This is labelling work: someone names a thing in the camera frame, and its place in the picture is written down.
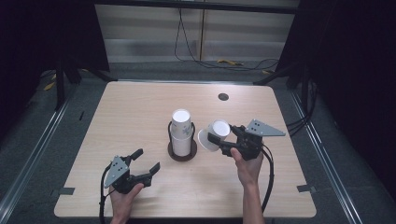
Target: cable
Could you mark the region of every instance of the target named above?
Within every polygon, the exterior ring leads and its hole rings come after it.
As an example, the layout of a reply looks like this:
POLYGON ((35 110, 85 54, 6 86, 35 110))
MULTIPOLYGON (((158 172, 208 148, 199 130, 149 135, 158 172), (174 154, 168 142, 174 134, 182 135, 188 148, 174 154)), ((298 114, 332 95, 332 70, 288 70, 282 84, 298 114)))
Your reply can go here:
POLYGON ((270 156, 269 156, 268 153, 264 149, 262 149, 262 153, 264 154, 265 158, 267 158, 267 160, 268 160, 268 162, 270 164, 270 179, 268 181, 267 192, 265 193, 264 200, 262 201, 262 211, 264 212, 265 207, 267 206, 268 201, 270 199, 272 188, 274 186, 275 175, 274 175, 274 158, 273 158, 273 155, 271 153, 271 150, 265 144, 262 143, 262 145, 265 148, 267 148, 267 150, 268 150, 268 152, 270 154, 270 156))
POLYGON ((310 96, 311 96, 312 103, 311 103, 311 108, 308 111, 308 113, 303 118, 298 119, 298 120, 294 121, 293 123, 287 124, 288 127, 296 125, 288 130, 289 133, 294 131, 293 133, 290 134, 290 137, 293 137, 295 134, 297 134, 297 132, 299 132, 306 125, 306 123, 311 119, 312 114, 314 113, 314 108, 315 108, 316 100, 318 97, 318 88, 315 87, 312 80, 311 80, 310 96))
POLYGON ((111 163, 103 171, 102 179, 100 182, 99 220, 102 224, 106 224, 106 222, 105 222, 105 201, 106 201, 106 198, 108 195, 110 195, 114 191, 113 190, 113 191, 109 192, 106 196, 104 195, 104 191, 103 191, 103 188, 104 188, 103 183, 105 182, 105 176, 106 176, 107 171, 110 170, 110 167, 111 167, 111 163))
POLYGON ((175 50, 174 50, 174 53, 175 53, 175 57, 176 57, 178 60, 182 61, 182 62, 195 62, 195 63, 197 63, 197 64, 199 64, 199 65, 201 65, 202 67, 205 67, 205 68, 222 68, 222 69, 226 69, 226 70, 230 70, 230 71, 240 71, 240 72, 244 72, 244 71, 268 69, 268 68, 271 68, 271 67, 277 65, 277 63, 278 63, 278 61, 279 61, 279 59, 264 59, 264 60, 261 60, 255 67, 252 67, 252 68, 247 68, 247 67, 224 67, 224 66, 218 66, 218 65, 211 64, 211 63, 205 63, 205 62, 202 62, 202 61, 198 61, 198 60, 196 60, 196 59, 194 58, 194 56, 193 56, 192 53, 191 53, 189 40, 188 40, 188 38, 187 38, 186 30, 185 30, 185 28, 184 28, 184 22, 183 22, 183 19, 182 19, 182 16, 181 16, 181 8, 178 9, 178 15, 179 15, 179 21, 178 21, 178 27, 177 27, 177 37, 176 37, 176 43, 175 43, 175 50), (180 33, 180 25, 181 25, 181 27, 182 27, 183 34, 184 34, 184 38, 185 38, 186 44, 187 44, 187 49, 189 50, 189 54, 190 54, 190 56, 192 57, 192 60, 183 60, 183 59, 180 59, 180 58, 177 56, 177 42, 178 42, 178 37, 179 37, 179 33, 180 33), (267 66, 267 67, 259 68, 259 66, 260 66, 263 62, 268 62, 268 61, 275 61, 275 62, 274 62, 273 64, 267 66))

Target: gray gripper bracket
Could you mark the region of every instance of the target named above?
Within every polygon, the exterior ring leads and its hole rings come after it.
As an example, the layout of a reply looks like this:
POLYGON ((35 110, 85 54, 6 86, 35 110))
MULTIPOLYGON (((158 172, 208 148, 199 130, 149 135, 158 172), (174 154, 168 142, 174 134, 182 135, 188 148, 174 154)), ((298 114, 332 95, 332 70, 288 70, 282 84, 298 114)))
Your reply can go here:
POLYGON ((271 127, 257 119, 253 119, 247 126, 245 132, 263 136, 285 136, 286 134, 274 127, 271 127))
POLYGON ((110 187, 111 184, 113 184, 127 171, 129 171, 129 167, 126 163, 119 156, 115 156, 113 162, 111 162, 110 170, 108 171, 105 181, 105 189, 110 187))

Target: wooden table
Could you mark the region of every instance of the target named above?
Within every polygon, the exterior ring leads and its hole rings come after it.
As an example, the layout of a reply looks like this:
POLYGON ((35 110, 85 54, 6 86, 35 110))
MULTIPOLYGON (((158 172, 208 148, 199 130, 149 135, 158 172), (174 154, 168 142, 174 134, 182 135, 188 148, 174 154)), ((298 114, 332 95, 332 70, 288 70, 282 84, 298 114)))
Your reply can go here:
MULTIPOLYGON (((131 217, 241 217, 243 189, 233 158, 210 152, 197 134, 215 119, 247 126, 258 119, 282 132, 287 127, 274 92, 269 87, 231 84, 110 82, 102 96, 75 163, 66 180, 73 195, 61 195, 54 209, 58 217, 98 217, 100 180, 115 155, 127 156, 139 148, 144 154, 131 163, 131 173, 146 173, 156 162, 161 170, 152 186, 134 201, 131 217), (220 93, 229 100, 221 101, 220 93), (196 156, 174 161, 167 152, 167 126, 176 109, 190 111, 195 124, 196 156)), ((231 133, 226 139, 235 142, 231 133)), ((310 193, 299 192, 305 179, 289 135, 264 137, 275 162, 274 188, 266 217, 312 217, 316 208, 310 193)), ((268 161, 260 173, 261 197, 269 179, 268 161)), ((112 217, 106 200, 105 216, 112 217)))

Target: black floor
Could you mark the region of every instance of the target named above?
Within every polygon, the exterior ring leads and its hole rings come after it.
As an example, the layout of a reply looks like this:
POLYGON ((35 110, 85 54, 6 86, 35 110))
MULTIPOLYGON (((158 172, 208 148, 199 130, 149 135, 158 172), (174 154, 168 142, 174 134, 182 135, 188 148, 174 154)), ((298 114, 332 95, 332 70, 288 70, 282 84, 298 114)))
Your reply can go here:
MULTIPOLYGON (((253 67, 257 63, 245 63, 253 67)), ((119 79, 178 80, 178 81, 258 81, 266 77, 261 70, 235 72, 223 69, 203 68, 196 63, 113 63, 111 73, 119 79)), ((49 143, 43 147, 42 157, 33 167, 32 175, 15 206, 8 206, 10 211, 0 207, 0 220, 7 223, 99 223, 98 218, 67 219, 53 214, 57 202, 56 190, 64 182, 73 165, 85 132, 90 125, 95 109, 106 87, 106 82, 90 73, 81 71, 83 79, 79 85, 66 83, 68 106, 51 136, 49 143)), ((285 122, 298 120, 299 114, 290 90, 286 88, 286 77, 273 80, 268 84, 275 91, 276 98, 285 122)), ((21 118, 1 141, 0 150, 0 199, 17 178, 23 165, 36 148, 41 134, 46 131, 56 106, 56 88, 43 91, 50 82, 50 77, 43 77, 31 103, 26 107, 21 118)), ((322 165, 305 128, 295 134, 291 140, 294 144, 300 164, 307 181, 316 192, 312 197, 317 215, 312 218, 271 218, 267 223, 396 223, 396 206, 373 171, 361 156, 350 146, 344 135, 337 130, 327 106, 318 96, 312 117, 332 165, 356 209, 356 217, 350 219, 346 208, 340 204, 336 190, 322 165)), ((240 219, 134 219, 133 223, 240 223, 240 219)))

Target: metal rail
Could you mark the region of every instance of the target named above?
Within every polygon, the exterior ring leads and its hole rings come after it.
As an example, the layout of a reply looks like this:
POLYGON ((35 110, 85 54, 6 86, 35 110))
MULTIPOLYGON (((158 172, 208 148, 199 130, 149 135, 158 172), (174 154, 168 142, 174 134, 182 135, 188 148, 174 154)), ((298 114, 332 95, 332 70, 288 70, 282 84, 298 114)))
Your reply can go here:
MULTIPOLYGON (((301 118, 304 118, 304 111, 301 106, 301 99, 297 93, 294 91, 291 92, 291 97, 293 102, 295 103, 298 113, 301 118)), ((309 137, 311 138, 312 144, 316 152, 318 153, 318 157, 323 165, 323 168, 329 177, 329 180, 332 184, 332 187, 337 195, 338 200, 340 201, 341 206, 346 213, 346 217, 351 224, 361 224, 361 217, 359 216, 358 210, 355 207, 352 199, 350 198, 349 194, 347 193, 346 188, 344 187, 343 182, 340 179, 340 176, 337 174, 332 161, 327 154, 326 148, 323 146, 322 141, 320 140, 317 131, 311 121, 306 123, 306 131, 308 132, 309 137)))
POLYGON ((9 217, 11 216, 11 213, 14 210, 21 195, 23 194, 27 183, 32 177, 35 168, 40 162, 40 159, 44 154, 44 151, 46 150, 51 137, 55 133, 58 124, 64 116, 64 112, 68 106, 69 100, 75 93, 76 88, 76 86, 72 86, 72 89, 69 92, 69 97, 66 99, 64 104, 52 115, 49 124, 47 125, 45 131, 35 145, 35 148, 32 151, 29 159, 24 164, 17 178, 9 187, 7 193, 3 197, 3 200, 0 202, 0 224, 6 224, 9 217))
POLYGON ((245 81, 200 81, 200 80, 159 80, 159 79, 119 79, 119 82, 149 82, 149 83, 182 83, 182 84, 217 84, 217 85, 242 85, 253 86, 245 81))
POLYGON ((97 4, 111 6, 134 6, 134 7, 173 7, 190 9, 209 9, 222 11, 245 11, 245 12, 264 12, 277 14, 312 14, 318 13, 317 10, 301 9, 297 7, 269 7, 258 5, 209 3, 195 1, 149 1, 149 0, 78 0, 80 4, 97 4))

